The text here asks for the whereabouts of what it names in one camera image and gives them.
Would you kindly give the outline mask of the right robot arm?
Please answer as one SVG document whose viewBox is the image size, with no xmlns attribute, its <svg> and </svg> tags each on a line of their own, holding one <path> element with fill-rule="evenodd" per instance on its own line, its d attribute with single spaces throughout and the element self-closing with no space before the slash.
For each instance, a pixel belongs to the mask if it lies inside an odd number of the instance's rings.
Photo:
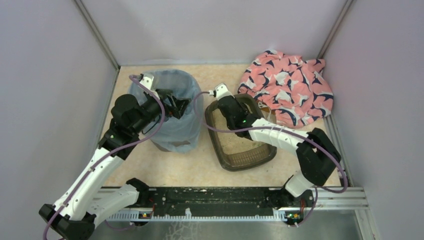
<svg viewBox="0 0 424 240">
<path fill-rule="evenodd" d="M 341 156 L 322 129 L 302 131 L 272 123 L 249 112 L 234 96 L 219 98 L 217 106 L 229 132 L 286 150 L 297 157 L 300 171 L 291 176 L 273 198 L 276 205 L 293 205 L 305 191 L 322 187 L 335 169 L 341 169 Z"/>
</svg>

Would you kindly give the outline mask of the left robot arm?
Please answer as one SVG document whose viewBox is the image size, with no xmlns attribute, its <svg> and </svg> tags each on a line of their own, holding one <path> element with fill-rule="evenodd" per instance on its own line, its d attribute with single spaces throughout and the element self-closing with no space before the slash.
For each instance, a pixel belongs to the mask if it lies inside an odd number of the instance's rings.
<svg viewBox="0 0 424 240">
<path fill-rule="evenodd" d="M 140 143 L 139 135 L 150 123 L 163 117 L 181 118 L 190 103 L 171 90 L 158 89 L 139 104 L 132 94 L 119 96 L 111 110 L 109 129 L 98 143 L 91 160 L 72 186 L 53 204 L 44 204 L 39 215 L 64 240 L 87 240 L 96 227 L 128 206 L 152 207 L 150 188 L 137 178 L 115 192 L 95 200 L 104 182 Z"/>
</svg>

